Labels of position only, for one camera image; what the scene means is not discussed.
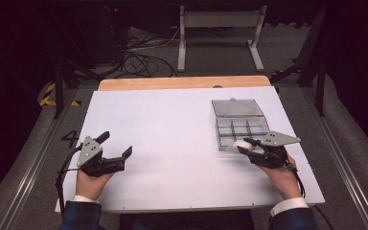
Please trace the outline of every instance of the white shirt cuff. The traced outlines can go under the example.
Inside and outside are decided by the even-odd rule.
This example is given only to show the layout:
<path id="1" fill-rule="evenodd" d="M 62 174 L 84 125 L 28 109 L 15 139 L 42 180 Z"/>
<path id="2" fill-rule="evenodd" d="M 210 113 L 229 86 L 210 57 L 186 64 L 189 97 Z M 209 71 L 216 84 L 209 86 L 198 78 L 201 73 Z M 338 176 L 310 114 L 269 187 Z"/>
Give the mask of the white shirt cuff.
<path id="1" fill-rule="evenodd" d="M 308 207 L 309 206 L 307 205 L 306 200 L 303 199 L 302 197 L 290 198 L 290 199 L 283 200 L 280 203 L 276 204 L 276 206 L 274 206 L 271 209 L 270 214 L 272 217 L 274 217 L 277 214 L 284 212 L 286 210 L 289 210 L 289 209 L 308 208 Z"/>
<path id="2" fill-rule="evenodd" d="M 74 195 L 74 201 L 77 202 L 91 202 L 91 203 L 98 203 L 98 200 L 92 200 L 82 195 Z"/>

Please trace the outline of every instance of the gray carpet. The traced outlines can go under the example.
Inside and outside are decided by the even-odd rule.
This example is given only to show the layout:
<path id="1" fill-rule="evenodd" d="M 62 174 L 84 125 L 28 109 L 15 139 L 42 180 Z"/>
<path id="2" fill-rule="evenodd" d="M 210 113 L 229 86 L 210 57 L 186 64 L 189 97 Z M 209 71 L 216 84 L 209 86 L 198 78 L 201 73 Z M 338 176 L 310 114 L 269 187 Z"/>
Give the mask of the gray carpet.
<path id="1" fill-rule="evenodd" d="M 298 56 L 308 29 L 307 27 L 294 29 L 291 26 L 265 26 L 258 43 L 258 50 L 264 64 L 262 74 L 271 76 L 273 71 L 289 67 L 292 64 L 291 59 Z M 227 37 L 215 36 L 205 31 L 191 32 L 187 39 L 186 71 L 179 73 L 179 77 L 260 75 L 254 69 L 252 58 L 245 45 L 251 32 L 251 29 L 237 29 Z M 173 41 L 163 48 L 139 52 L 165 59 L 175 68 L 178 42 Z M 152 66 L 150 70 L 151 68 L 159 69 L 155 77 L 164 77 L 170 73 L 168 68 L 162 66 Z M 333 160 L 332 148 L 311 109 L 307 91 L 296 85 L 296 78 L 298 78 L 296 75 L 290 76 L 275 85 L 280 88 L 280 99 L 297 136 L 302 139 L 301 145 L 326 199 L 326 203 L 318 206 L 330 219 L 334 229 L 366 229 L 350 194 L 351 191 L 348 190 L 346 181 Z M 24 205 L 19 208 L 18 216 L 13 217 L 11 229 L 57 229 L 59 227 L 61 217 L 54 213 L 57 200 L 54 185 L 57 170 L 71 151 L 70 142 L 61 141 L 61 138 L 73 130 L 80 133 L 92 92 L 97 87 L 96 82 L 86 80 L 77 92 L 66 90 L 69 95 L 75 93 L 72 100 L 82 101 L 82 104 L 68 106 L 60 124 L 57 124 L 57 132 L 48 147 L 50 154 L 42 159 L 42 168 L 36 172 L 36 181 L 31 184 L 30 194 L 25 199 Z M 330 79 L 326 82 L 324 106 L 326 114 L 324 120 L 329 125 L 335 141 L 345 155 L 368 201 L 368 140 L 337 99 Z M 55 123 L 54 112 L 55 108 L 52 106 L 43 107 L 33 133 L 0 185 L 0 224 L 12 205 L 17 188 L 19 184 L 21 185 L 30 162 L 41 150 L 50 126 Z M 270 207 L 251 210 L 257 230 L 267 229 L 269 209 Z M 329 229 L 319 213 L 316 210 L 314 213 L 321 228 Z M 118 216 L 103 214 L 101 224 L 109 230 L 118 229 Z"/>

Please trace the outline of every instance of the hand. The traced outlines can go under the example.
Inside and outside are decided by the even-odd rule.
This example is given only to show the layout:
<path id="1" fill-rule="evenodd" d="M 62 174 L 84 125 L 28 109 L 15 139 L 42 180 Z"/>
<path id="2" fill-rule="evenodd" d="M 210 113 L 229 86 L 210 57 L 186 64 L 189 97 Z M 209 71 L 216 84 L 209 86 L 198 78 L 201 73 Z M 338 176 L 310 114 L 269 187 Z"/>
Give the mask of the hand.
<path id="1" fill-rule="evenodd" d="M 295 165 L 295 160 L 289 155 L 288 160 Z M 283 199 L 302 197 L 297 179 L 292 171 L 281 169 L 269 169 L 263 166 L 257 166 L 263 170 L 271 180 L 271 183 L 279 191 Z"/>
<path id="2" fill-rule="evenodd" d="M 76 195 L 97 200 L 103 192 L 106 182 L 114 173 L 104 174 L 100 177 L 91 177 L 85 172 L 78 170 Z"/>

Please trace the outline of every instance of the dark suit jacket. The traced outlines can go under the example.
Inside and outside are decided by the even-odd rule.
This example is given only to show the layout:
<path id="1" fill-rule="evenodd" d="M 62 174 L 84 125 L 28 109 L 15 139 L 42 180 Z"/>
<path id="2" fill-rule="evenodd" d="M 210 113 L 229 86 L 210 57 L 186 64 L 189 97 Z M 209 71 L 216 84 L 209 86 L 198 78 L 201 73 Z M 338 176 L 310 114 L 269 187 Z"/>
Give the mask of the dark suit jacket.
<path id="1" fill-rule="evenodd" d="M 98 203 L 67 201 L 61 230 L 96 230 L 100 226 L 102 206 Z M 271 230 L 319 229 L 309 208 L 297 208 L 277 214 L 269 220 Z"/>

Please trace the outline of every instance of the white table surface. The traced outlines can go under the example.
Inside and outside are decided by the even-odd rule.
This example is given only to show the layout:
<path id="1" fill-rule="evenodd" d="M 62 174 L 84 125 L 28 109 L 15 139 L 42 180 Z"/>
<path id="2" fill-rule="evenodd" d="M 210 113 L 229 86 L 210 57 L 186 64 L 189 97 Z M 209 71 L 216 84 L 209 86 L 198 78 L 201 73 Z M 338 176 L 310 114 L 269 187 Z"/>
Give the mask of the white table surface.
<path id="1" fill-rule="evenodd" d="M 265 173 L 246 156 L 218 149 L 211 100 L 231 98 L 256 100 L 270 130 L 295 136 L 272 86 L 94 92 L 79 143 L 86 135 L 95 138 L 109 131 L 103 157 L 119 157 L 133 146 L 126 169 L 112 177 L 100 197 L 103 211 L 238 209 L 281 201 Z M 307 203 L 325 202 L 300 144 L 286 149 L 297 162 Z M 70 169 L 76 168 L 79 155 Z M 76 174 L 65 177 L 65 200 L 74 197 Z"/>

